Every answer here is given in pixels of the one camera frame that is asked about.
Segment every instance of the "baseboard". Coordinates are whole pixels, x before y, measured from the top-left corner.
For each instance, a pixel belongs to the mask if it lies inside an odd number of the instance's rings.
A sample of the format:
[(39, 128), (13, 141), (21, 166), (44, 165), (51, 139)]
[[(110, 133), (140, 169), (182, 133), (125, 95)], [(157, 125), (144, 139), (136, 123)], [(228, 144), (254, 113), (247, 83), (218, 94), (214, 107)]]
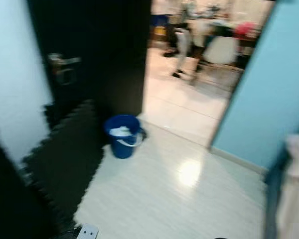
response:
[(252, 170), (252, 171), (254, 171), (256, 173), (259, 173), (261, 175), (264, 175), (267, 172), (266, 168), (260, 167), (258, 165), (253, 164), (253, 163), (250, 163), (250, 162), (247, 162), (246, 160), (244, 160), (244, 159), (242, 159), (240, 157), (237, 157), (237, 156), (235, 156), (235, 155), (233, 155), (231, 153), (228, 153), (226, 151), (223, 151), (223, 150), (221, 150), (219, 148), (211, 147), (210, 152), (212, 154), (220, 156), (220, 157), (222, 157), (224, 159), (227, 159), (229, 161), (237, 163), (237, 164), (239, 164), (239, 165), (241, 165), (241, 166), (243, 166), (245, 168), (248, 168), (248, 169), (250, 169), (250, 170)]

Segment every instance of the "bucket handle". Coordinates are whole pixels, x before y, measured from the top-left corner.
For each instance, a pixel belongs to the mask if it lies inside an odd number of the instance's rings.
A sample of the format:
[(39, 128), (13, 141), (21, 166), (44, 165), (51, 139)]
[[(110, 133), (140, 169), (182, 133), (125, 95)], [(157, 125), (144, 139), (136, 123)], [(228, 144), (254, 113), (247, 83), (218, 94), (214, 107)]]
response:
[(140, 146), (140, 144), (143, 142), (143, 133), (142, 132), (139, 132), (136, 136), (136, 142), (135, 144), (129, 144), (129, 143), (126, 143), (124, 140), (122, 139), (118, 139), (117, 142), (121, 143), (122, 145), (124, 146), (127, 146), (127, 147), (137, 147), (137, 146)]

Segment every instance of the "doorway opening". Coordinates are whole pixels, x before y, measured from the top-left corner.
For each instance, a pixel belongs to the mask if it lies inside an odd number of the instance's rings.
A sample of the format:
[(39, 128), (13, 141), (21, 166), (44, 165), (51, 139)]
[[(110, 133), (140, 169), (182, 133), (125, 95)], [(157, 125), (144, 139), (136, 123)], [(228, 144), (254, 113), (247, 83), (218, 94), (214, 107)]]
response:
[(273, 6), (153, 0), (139, 118), (209, 147)]

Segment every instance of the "black door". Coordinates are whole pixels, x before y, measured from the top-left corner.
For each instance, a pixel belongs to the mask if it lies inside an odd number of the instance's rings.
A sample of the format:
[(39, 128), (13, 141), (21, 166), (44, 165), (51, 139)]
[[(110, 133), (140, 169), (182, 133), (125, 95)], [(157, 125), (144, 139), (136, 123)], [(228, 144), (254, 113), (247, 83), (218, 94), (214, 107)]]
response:
[(27, 0), (58, 113), (142, 111), (150, 0)]

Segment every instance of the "shoe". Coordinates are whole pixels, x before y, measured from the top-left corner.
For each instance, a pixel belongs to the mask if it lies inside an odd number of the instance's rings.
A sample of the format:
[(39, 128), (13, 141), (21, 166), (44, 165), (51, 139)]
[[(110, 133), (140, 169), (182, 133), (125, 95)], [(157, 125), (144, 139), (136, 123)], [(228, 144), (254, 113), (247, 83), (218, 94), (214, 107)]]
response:
[(178, 54), (179, 53), (179, 51), (178, 50), (176, 50), (176, 51), (171, 51), (171, 52), (164, 52), (163, 53), (163, 56), (164, 57), (174, 57), (176, 54)]
[(175, 73), (175, 72), (172, 74), (172, 76), (174, 76), (174, 77), (176, 77), (176, 78), (180, 78), (180, 75), (177, 74), (177, 73)]
[(200, 65), (198, 65), (197, 68), (196, 68), (196, 72), (200, 72), (202, 69), (203, 68)]

